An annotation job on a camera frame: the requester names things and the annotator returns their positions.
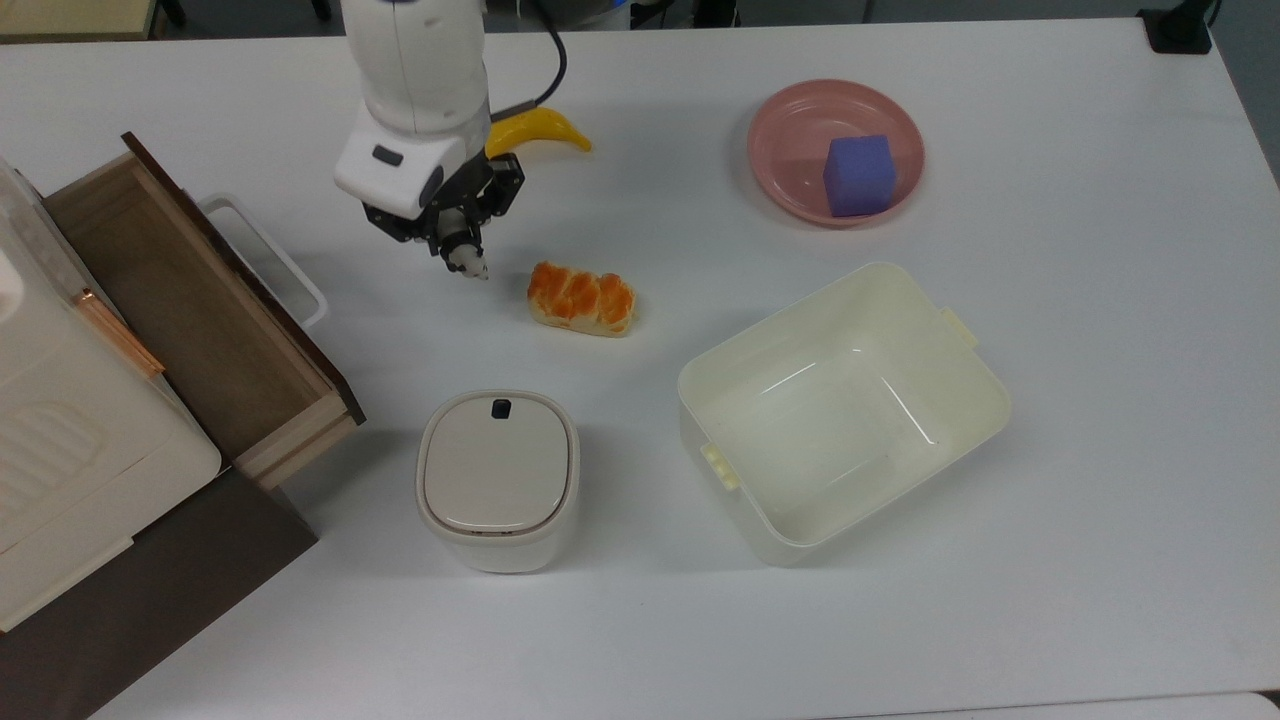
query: copper handle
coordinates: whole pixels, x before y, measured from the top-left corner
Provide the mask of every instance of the copper handle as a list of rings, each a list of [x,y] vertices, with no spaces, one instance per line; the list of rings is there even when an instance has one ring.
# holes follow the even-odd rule
[[[93,291],[86,287],[76,296],[73,304],[79,310],[81,316],[96,328],[106,342],[120,351],[120,355],[137,368],[143,378],[150,380],[164,372],[164,365],[156,360],[155,355],[151,355],[133,334],[133,331],[120,322],[115,313],[111,313],[102,299],[93,295]]]

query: black button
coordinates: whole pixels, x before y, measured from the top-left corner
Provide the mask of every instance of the black button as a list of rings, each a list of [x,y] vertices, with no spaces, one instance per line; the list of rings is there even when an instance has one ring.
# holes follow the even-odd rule
[[[404,161],[403,155],[389,147],[383,147],[381,145],[374,146],[374,158],[381,160],[383,163],[387,163],[393,168],[398,168],[399,164]]]

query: pink plate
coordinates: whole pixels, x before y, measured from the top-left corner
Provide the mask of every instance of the pink plate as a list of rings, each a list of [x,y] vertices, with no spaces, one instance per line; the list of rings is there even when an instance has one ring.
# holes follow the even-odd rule
[[[883,135],[897,170],[888,210],[836,218],[822,169],[837,137]],[[833,228],[860,225],[897,210],[924,172],[924,140],[906,110],[856,82],[812,79],[778,91],[751,120],[746,136],[751,172],[765,195],[792,215]]]

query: container lid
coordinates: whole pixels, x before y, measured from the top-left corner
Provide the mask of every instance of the container lid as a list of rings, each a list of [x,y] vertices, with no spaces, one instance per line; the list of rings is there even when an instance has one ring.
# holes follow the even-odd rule
[[[431,515],[463,533],[520,533],[545,523],[568,487],[568,430],[529,397],[468,397],[435,423],[422,464]]]

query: white handle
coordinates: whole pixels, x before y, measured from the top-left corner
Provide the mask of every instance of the white handle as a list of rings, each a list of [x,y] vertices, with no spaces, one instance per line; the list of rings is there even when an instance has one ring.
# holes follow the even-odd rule
[[[205,215],[211,215],[215,210],[223,210],[223,209],[232,210],[233,213],[239,215],[241,219],[244,220],[244,224],[248,225],[248,229],[252,231],[255,236],[257,236],[257,240],[268,250],[270,250],[273,255],[275,255],[275,259],[279,260],[280,264],[284,265],[284,268],[289,270],[289,273],[294,278],[297,278],[298,283],[301,283],[302,287],[311,296],[311,299],[315,300],[316,309],[314,313],[311,313],[308,318],[306,319],[293,318],[293,319],[303,328],[310,328],[311,325],[316,324],[316,322],[319,322],[320,318],[324,318],[325,314],[329,313],[329,301],[324,299],[324,295],[321,295],[320,290],[315,286],[315,283],[311,282],[311,278],[308,278],[306,273],[303,273],[302,269],[298,268],[297,263],[293,261],[293,258],[289,258],[289,255],[279,245],[276,245],[274,240],[271,240],[271,236],[268,234],[265,229],[262,229],[262,225],[260,225],[257,220],[253,219],[253,215],[248,214],[248,210],[244,209],[244,205],[241,204],[239,199],[237,199],[234,195],[229,192],[215,192],[214,195],[210,195],[209,197],[200,201],[200,210]],[[274,295],[276,300],[279,300],[280,293],[275,288],[273,288],[270,283],[266,282],[266,279],[262,277],[261,273],[257,272],[256,268],[253,268],[253,264],[250,263],[247,258],[244,258],[244,254],[242,254],[239,249],[237,249],[233,243],[228,242],[228,245],[230,245],[232,250],[236,251],[236,255],[239,256],[241,261],[243,261],[244,265],[253,272],[257,279],[264,286],[266,286],[269,291],[271,291],[271,295]]]

